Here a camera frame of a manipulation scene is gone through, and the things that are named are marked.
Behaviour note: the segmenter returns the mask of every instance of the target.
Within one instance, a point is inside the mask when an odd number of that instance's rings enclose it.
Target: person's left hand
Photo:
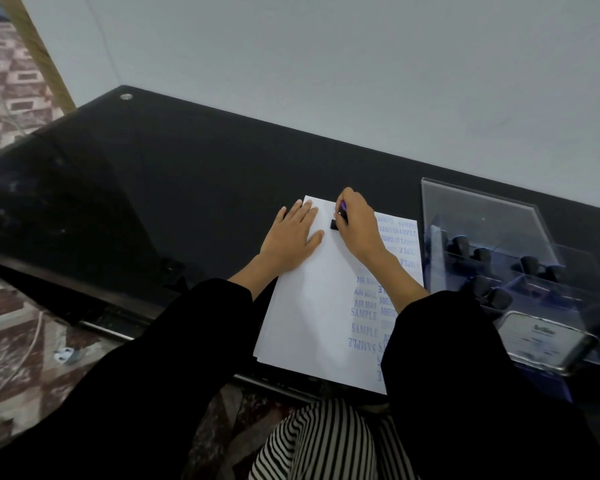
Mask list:
[[[303,205],[298,200],[285,216],[283,207],[269,230],[260,248],[260,257],[273,267],[276,275],[291,271],[300,266],[322,242],[324,231],[319,230],[309,237],[309,229],[318,208],[312,208],[312,201]]]

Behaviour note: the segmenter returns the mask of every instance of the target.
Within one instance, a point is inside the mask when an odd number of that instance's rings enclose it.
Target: stack of paper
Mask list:
[[[259,362],[386,394],[380,361],[397,313],[382,286],[330,229],[335,202],[313,197],[310,236],[321,245],[296,270],[279,277],[253,354]],[[380,236],[422,284],[416,221],[376,212]]]

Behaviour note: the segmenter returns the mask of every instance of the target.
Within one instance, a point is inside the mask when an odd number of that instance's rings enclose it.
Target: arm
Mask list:
[[[142,337],[107,354],[45,420],[0,450],[0,477],[80,472],[179,478],[211,398],[248,360],[253,300],[320,244],[317,209],[281,209],[260,254],[229,281],[177,298]]]
[[[335,215],[340,234],[399,313],[381,366],[418,475],[550,478],[560,469],[570,477],[600,469],[582,414],[522,377],[477,302],[454,292],[429,296],[386,251],[364,198],[345,189],[336,209],[343,200],[349,224]]]

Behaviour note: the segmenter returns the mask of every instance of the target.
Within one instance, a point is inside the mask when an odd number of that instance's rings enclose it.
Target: wooden trim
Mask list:
[[[45,78],[51,93],[54,95],[56,104],[60,106],[65,114],[75,110],[75,104],[71,95],[64,85],[56,65],[49,55],[45,44],[40,39],[40,35],[33,24],[33,21],[27,13],[22,0],[0,0],[3,10],[9,15],[11,23],[18,31],[24,46],[28,49],[30,55],[38,65],[38,69]]]

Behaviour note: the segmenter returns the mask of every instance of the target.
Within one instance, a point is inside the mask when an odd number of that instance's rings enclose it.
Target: black sleeve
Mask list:
[[[443,291],[407,306],[382,370],[398,434],[423,480],[599,477],[600,446],[583,414],[521,375],[471,298]]]
[[[209,401],[253,351],[252,309],[239,285],[195,286],[0,450],[0,477],[180,478]]]

